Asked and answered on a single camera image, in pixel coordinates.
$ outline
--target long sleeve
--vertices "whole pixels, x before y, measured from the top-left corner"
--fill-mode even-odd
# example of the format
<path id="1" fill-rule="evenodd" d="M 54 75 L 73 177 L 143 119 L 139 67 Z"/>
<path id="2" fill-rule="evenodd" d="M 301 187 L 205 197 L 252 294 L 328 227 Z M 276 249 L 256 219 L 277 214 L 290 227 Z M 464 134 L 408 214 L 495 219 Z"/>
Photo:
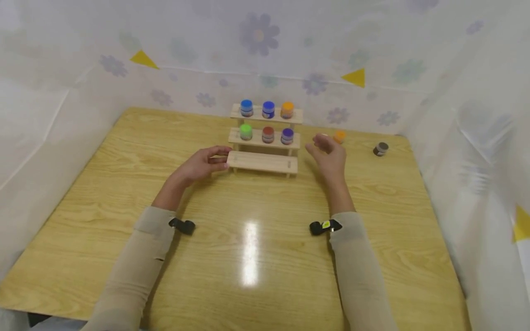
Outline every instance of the long sleeve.
<path id="1" fill-rule="evenodd" d="M 342 308 L 351 330 L 397 330 L 383 275 L 359 214 L 343 212 L 332 218 L 342 225 L 342 229 L 330 233 L 330 243 Z"/>
<path id="2" fill-rule="evenodd" d="M 147 298 L 160 274 L 174 230 L 173 211 L 147 207 L 118 257 L 82 331 L 138 331 Z"/>

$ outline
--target tabletop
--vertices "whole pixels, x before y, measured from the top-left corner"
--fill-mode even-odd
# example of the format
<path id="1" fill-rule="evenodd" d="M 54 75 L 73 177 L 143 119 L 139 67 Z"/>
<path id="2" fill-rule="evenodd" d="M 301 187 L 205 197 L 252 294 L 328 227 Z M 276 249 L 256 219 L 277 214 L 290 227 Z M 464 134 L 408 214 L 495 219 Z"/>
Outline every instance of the tabletop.
<path id="1" fill-rule="evenodd" d="M 235 120 L 130 108 L 0 284 L 0 307 L 91 315 L 133 225 L 199 148 L 227 145 Z M 332 129 L 298 126 L 302 143 Z M 465 300 L 409 142 L 346 131 L 346 179 L 400 330 L 468 330 Z M 384 141 L 389 150 L 372 150 Z M 153 330 L 344 330 L 322 180 L 303 148 L 298 174 L 227 171 L 186 192 L 143 325 Z"/>

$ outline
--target yellow triangle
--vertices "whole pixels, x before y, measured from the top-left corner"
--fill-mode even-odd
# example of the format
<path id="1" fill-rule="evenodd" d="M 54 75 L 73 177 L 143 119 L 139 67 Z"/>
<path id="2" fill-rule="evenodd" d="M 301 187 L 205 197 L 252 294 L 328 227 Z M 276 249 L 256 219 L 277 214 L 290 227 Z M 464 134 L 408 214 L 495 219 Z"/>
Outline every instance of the yellow triangle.
<path id="1" fill-rule="evenodd" d="M 159 69 L 156 64 L 147 56 L 143 50 L 139 50 L 133 57 L 131 57 L 131 61 L 134 63 L 138 63 L 139 65 L 144 65 L 147 67 Z"/>
<path id="2" fill-rule="evenodd" d="M 530 216 L 519 205 L 515 210 L 514 242 L 530 238 Z"/>
<path id="3" fill-rule="evenodd" d="M 364 88 L 364 68 L 354 71 L 349 74 L 345 74 L 341 77 L 342 79 Z"/>

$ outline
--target white curtain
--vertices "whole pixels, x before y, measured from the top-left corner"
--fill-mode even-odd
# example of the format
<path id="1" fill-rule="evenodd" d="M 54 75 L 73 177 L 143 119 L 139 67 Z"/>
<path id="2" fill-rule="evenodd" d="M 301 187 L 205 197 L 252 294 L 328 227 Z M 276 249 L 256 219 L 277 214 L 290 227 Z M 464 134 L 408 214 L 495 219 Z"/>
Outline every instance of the white curtain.
<path id="1" fill-rule="evenodd" d="M 525 0 L 0 0 L 0 280 L 127 107 L 292 101 L 306 125 L 406 135 L 474 329 L 530 329 L 528 13 Z M 341 78 L 362 68 L 365 88 Z"/>

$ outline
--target shelf tier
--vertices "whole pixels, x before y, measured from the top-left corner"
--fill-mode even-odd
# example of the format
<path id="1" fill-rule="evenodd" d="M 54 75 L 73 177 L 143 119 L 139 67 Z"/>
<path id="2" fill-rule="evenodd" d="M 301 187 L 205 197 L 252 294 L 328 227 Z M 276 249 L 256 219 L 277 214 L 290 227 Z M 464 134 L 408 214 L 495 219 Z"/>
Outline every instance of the shelf tier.
<path id="1" fill-rule="evenodd" d="M 269 171 L 287 176 L 298 173 L 298 159 L 294 156 L 232 150 L 228 153 L 227 163 L 231 168 Z"/>
<path id="2" fill-rule="evenodd" d="M 294 114 L 293 117 L 290 119 L 284 119 L 280 116 L 280 107 L 276 107 L 274 110 L 274 117 L 271 119 L 266 119 L 261 115 L 261 107 L 260 106 L 254 106 L 254 115 L 251 117 L 245 117 L 241 115 L 241 111 L 239 109 L 240 105 L 238 103 L 234 103 L 232 106 L 232 111 L 230 112 L 230 118 L 237 119 L 238 121 L 243 120 L 254 120 L 254 121 L 264 121 L 264 122 L 275 122 L 275 123 L 285 123 L 290 124 L 291 128 L 295 124 L 302 124 L 304 122 L 304 116 L 303 116 L 303 110 L 302 109 L 295 109 L 293 110 Z"/>
<path id="3" fill-rule="evenodd" d="M 231 128 L 230 135 L 228 136 L 228 142 L 239 145 L 248 146 L 262 146 L 272 148 L 283 148 L 283 149 L 300 149 L 300 133 L 295 133 L 293 137 L 293 143 L 284 145 L 281 143 L 281 132 L 274 132 L 274 141 L 267 144 L 261 140 L 261 130 L 252 130 L 252 139 L 243 140 L 239 135 L 239 128 Z"/>

